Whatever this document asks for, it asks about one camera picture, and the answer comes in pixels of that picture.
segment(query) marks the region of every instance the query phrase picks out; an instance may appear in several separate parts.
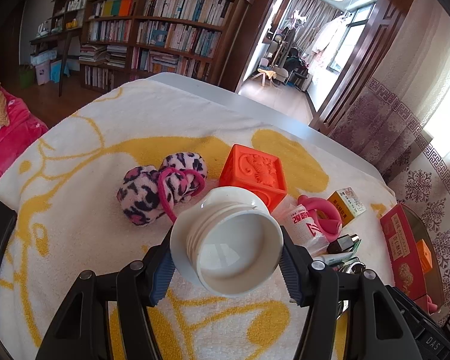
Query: patterned curtain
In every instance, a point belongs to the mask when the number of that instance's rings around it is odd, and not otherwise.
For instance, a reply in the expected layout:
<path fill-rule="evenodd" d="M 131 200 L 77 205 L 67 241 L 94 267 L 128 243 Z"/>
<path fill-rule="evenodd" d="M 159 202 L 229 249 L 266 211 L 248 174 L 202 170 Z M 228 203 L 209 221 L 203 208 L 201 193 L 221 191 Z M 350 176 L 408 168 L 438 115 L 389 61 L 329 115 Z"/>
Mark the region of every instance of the patterned curtain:
<path fill-rule="evenodd" d="M 291 19 L 296 10 L 300 16 L 307 17 L 304 26 L 295 35 L 295 42 L 301 50 L 306 50 L 311 45 L 313 38 L 323 25 L 342 14 L 339 9 L 322 0 L 292 0 L 286 18 Z M 283 29 L 286 26 L 285 20 L 280 28 Z"/>
<path fill-rule="evenodd" d="M 414 0 L 383 61 L 330 137 L 382 173 L 397 200 L 423 220 L 450 311 L 450 161 L 423 127 L 450 87 L 450 18 L 436 0 Z"/>
<path fill-rule="evenodd" d="M 437 0 L 414 0 L 365 88 L 329 137 L 382 175 L 410 145 L 450 87 L 450 17 Z"/>

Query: pink blanket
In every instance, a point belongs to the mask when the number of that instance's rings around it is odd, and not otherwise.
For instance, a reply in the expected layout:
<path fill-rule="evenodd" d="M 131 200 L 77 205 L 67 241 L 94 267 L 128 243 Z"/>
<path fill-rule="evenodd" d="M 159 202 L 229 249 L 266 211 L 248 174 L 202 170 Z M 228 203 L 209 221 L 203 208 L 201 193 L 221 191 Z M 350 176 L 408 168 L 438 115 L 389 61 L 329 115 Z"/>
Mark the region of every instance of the pink blanket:
<path fill-rule="evenodd" d="M 44 122 L 33 116 L 22 99 L 0 88 L 7 99 L 10 125 L 0 129 L 0 177 L 35 140 L 48 131 Z"/>

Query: red box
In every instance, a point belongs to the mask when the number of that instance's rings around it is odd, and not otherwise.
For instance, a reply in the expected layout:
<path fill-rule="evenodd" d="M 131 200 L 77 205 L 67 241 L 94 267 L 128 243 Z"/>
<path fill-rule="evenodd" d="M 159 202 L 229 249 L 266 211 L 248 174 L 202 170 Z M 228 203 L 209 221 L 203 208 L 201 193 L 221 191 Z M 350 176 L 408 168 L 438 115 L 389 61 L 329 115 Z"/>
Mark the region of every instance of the red box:
<path fill-rule="evenodd" d="M 414 216 L 411 216 L 412 211 L 402 204 L 397 204 L 387 214 L 380 219 L 382 231 L 385 235 L 388 253 L 390 255 L 391 268 L 394 272 L 395 286 L 399 288 L 405 295 L 418 304 L 424 311 L 428 312 L 427 304 L 427 281 L 430 283 L 432 289 L 432 301 L 440 307 L 443 304 L 443 295 L 441 288 L 435 288 L 436 282 L 441 279 L 436 279 L 438 264 L 434 256 L 433 271 L 423 274 L 422 265 L 420 263 L 419 252 L 416 247 L 416 237 L 414 231 L 409 223 L 416 222 Z M 414 224 L 416 235 L 419 238 L 419 228 L 417 223 Z"/>
<path fill-rule="evenodd" d="M 242 145 L 233 145 L 223 167 L 220 187 L 245 188 L 256 194 L 272 212 L 287 195 L 278 157 Z"/>

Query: orange toy block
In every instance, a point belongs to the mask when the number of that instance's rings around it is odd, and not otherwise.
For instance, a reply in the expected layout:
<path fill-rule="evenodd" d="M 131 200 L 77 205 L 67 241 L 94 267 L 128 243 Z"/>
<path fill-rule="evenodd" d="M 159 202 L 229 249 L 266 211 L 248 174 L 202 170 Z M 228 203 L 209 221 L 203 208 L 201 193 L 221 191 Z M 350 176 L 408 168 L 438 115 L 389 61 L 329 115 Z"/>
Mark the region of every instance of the orange toy block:
<path fill-rule="evenodd" d="M 242 145 L 233 145 L 220 175 L 220 187 L 241 187 L 256 194 L 272 212 L 287 195 L 278 157 Z"/>
<path fill-rule="evenodd" d="M 423 274 L 432 270 L 432 254 L 430 249 L 424 240 L 420 240 L 416 243 L 416 250 L 418 251 L 418 257 L 420 258 L 420 265 L 422 266 Z"/>

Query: white towel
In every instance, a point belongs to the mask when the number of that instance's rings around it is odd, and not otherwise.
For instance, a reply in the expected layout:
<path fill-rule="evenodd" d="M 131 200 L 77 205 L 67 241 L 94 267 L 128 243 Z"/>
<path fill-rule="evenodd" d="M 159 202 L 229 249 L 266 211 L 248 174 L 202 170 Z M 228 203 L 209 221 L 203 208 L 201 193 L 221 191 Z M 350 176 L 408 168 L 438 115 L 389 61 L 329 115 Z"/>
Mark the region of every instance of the white towel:
<path fill-rule="evenodd" d="M 35 358 L 82 270 L 116 272 L 159 244 L 171 226 L 165 216 L 138 228 L 126 219 L 115 198 L 126 171 L 158 166 L 175 152 L 200 153 L 209 168 L 207 188 L 178 205 L 178 213 L 217 186 L 234 143 L 281 158 L 287 207 L 301 193 L 327 198 L 352 187 L 367 211 L 343 233 L 360 235 L 361 260 L 384 283 L 393 283 L 377 212 L 371 208 L 378 204 L 384 213 L 395 205 L 384 183 L 269 125 L 167 85 L 138 80 L 62 121 L 0 179 L 0 199 L 19 213 L 0 272 L 0 339 L 14 359 Z M 307 312 L 289 299 L 279 269 L 237 299 L 213 297 L 175 272 L 167 297 L 149 311 L 165 360 L 288 360 Z M 123 359 L 114 305 L 111 332 L 115 360 Z"/>

